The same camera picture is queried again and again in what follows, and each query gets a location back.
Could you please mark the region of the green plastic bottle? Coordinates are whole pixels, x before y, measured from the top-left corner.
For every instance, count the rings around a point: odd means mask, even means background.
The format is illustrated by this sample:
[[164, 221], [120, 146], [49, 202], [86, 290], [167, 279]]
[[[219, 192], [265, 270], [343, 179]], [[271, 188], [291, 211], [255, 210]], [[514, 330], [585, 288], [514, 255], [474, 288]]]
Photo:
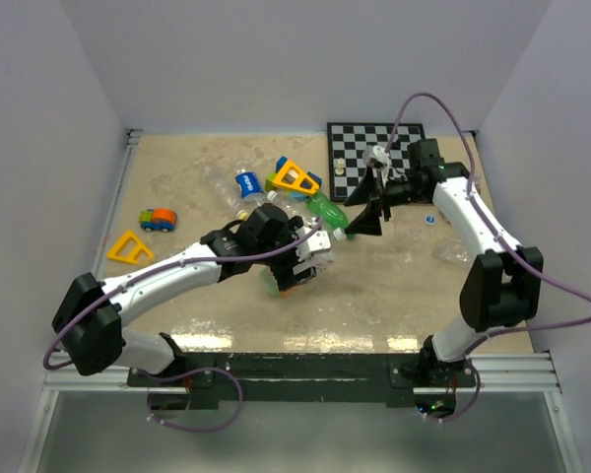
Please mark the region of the green plastic bottle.
[[[309, 196], [305, 202], [305, 206], [314, 216], [321, 217], [323, 219], [326, 230], [335, 240], [337, 240], [333, 235], [333, 231], [335, 229], [342, 229], [345, 233], [345, 228], [349, 224], [347, 215], [323, 192], [317, 191], [314, 195]], [[345, 239], [347, 240], [351, 240], [356, 237], [355, 235], [347, 235], [346, 233], [345, 235]]]

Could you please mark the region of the clear bottle white cap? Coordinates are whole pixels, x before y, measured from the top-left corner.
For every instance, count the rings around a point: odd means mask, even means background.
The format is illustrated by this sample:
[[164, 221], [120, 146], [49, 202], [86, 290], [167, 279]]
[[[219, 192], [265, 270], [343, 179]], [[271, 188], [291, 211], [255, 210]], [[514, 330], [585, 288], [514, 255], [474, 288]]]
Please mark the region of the clear bottle white cap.
[[435, 259], [460, 268], [468, 268], [472, 264], [470, 254], [457, 237], [448, 237], [440, 241], [432, 251]]
[[270, 190], [267, 193], [267, 198], [273, 205], [280, 207], [289, 218], [300, 217], [305, 224], [312, 223], [313, 218], [303, 203], [276, 190]]

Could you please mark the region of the clear bottle yellow cap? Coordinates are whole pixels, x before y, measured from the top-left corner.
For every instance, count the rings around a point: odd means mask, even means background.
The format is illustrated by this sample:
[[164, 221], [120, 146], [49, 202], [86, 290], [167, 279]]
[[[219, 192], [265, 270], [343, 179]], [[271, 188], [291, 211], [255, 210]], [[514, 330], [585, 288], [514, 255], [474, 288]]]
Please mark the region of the clear bottle yellow cap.
[[203, 183], [218, 204], [237, 220], [246, 220], [249, 212], [236, 193], [234, 185], [227, 180], [222, 170], [215, 165], [206, 165], [202, 170]]

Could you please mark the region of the aluminium frame rail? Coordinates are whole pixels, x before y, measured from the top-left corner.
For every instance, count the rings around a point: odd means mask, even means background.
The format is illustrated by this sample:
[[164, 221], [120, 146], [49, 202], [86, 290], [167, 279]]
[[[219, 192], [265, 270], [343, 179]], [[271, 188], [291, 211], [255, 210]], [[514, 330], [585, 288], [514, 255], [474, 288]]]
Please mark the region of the aluminium frame rail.
[[95, 262], [89, 272], [72, 281], [51, 321], [54, 338], [42, 358], [42, 365], [49, 372], [74, 367], [84, 376], [98, 374], [112, 366], [124, 348], [120, 306], [110, 301], [117, 294], [117, 288], [112, 287], [111, 292], [106, 293], [97, 275], [105, 260], [124, 181], [144, 133], [140, 128], [126, 130], [120, 177], [112, 192]]

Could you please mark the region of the blue pepsi bottle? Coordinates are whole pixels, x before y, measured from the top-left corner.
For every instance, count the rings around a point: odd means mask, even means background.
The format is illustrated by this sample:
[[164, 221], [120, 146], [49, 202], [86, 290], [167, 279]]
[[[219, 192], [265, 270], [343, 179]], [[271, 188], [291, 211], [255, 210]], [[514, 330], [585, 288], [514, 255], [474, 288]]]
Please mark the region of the blue pepsi bottle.
[[250, 169], [239, 169], [235, 182], [239, 187], [240, 198], [245, 202], [262, 205], [266, 202], [266, 195], [257, 174]]

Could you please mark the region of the colourful toy car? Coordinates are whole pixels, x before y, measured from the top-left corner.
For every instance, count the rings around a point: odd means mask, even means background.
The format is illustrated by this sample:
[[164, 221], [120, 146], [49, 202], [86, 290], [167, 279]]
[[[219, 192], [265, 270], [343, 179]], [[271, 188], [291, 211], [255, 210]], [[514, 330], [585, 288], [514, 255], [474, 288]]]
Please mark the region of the colourful toy car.
[[139, 215], [139, 226], [145, 232], [173, 232], [176, 223], [177, 214], [168, 208], [147, 209]]

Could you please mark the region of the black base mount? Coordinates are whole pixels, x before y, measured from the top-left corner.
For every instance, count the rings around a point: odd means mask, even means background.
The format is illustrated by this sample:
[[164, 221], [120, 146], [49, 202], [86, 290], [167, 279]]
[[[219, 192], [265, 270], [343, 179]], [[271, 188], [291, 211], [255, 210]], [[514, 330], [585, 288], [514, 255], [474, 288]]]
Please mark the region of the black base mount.
[[130, 372], [128, 385], [183, 388], [192, 409], [222, 401], [384, 403], [410, 407], [418, 388], [475, 387], [467, 362], [413, 354], [194, 354], [152, 377]]

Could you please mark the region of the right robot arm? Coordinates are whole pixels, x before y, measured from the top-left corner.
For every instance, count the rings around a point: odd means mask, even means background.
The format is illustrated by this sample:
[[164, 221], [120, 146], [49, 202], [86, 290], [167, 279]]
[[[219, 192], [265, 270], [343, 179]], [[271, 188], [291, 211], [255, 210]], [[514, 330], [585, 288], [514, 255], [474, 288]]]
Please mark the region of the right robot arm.
[[465, 368], [464, 358], [474, 343], [536, 315], [540, 281], [522, 265], [542, 270], [544, 257], [538, 248], [522, 246], [499, 224], [470, 171], [462, 163], [446, 162], [436, 140], [410, 144], [408, 158], [404, 176], [393, 179], [389, 153], [380, 146], [365, 148], [364, 175], [345, 202], [363, 209], [347, 231], [380, 236], [393, 207], [430, 203], [461, 237], [471, 268], [459, 296], [460, 315], [425, 340], [414, 365], [401, 369], [415, 385], [440, 387]]

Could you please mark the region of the white green tea bottle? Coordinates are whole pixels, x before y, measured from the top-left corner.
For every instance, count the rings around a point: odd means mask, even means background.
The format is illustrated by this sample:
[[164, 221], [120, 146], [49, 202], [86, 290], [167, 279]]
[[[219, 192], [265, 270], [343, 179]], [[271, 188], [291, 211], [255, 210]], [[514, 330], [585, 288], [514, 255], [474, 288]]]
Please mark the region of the white green tea bottle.
[[294, 269], [279, 274], [271, 268], [263, 269], [259, 275], [267, 293], [273, 297], [285, 297], [295, 288], [308, 283], [324, 272], [336, 259], [335, 252], [330, 250], [311, 256], [299, 263]]

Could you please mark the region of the yellow triangle toy block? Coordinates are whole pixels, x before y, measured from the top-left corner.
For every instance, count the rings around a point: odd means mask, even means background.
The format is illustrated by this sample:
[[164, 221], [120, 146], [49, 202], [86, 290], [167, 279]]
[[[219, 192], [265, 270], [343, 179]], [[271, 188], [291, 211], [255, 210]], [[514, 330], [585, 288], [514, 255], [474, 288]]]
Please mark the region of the yellow triangle toy block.
[[287, 157], [278, 159], [275, 175], [270, 182], [275, 188], [306, 196], [314, 195], [321, 187], [321, 180], [315, 174], [305, 171]]
[[122, 234], [107, 251], [106, 257], [130, 265], [149, 265], [154, 260], [153, 252], [131, 230]]

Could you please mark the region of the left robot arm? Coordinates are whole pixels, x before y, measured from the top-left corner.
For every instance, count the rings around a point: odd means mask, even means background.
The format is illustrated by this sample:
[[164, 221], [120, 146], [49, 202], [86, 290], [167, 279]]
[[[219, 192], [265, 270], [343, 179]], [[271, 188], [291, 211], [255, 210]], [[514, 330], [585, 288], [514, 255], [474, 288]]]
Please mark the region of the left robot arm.
[[56, 344], [83, 376], [111, 366], [135, 369], [162, 386], [178, 384], [192, 365], [172, 337], [131, 323], [190, 291], [266, 267], [279, 292], [315, 278], [333, 257], [320, 219], [306, 222], [265, 203], [243, 220], [212, 230], [175, 255], [118, 277], [85, 273], [73, 280], [51, 326]]

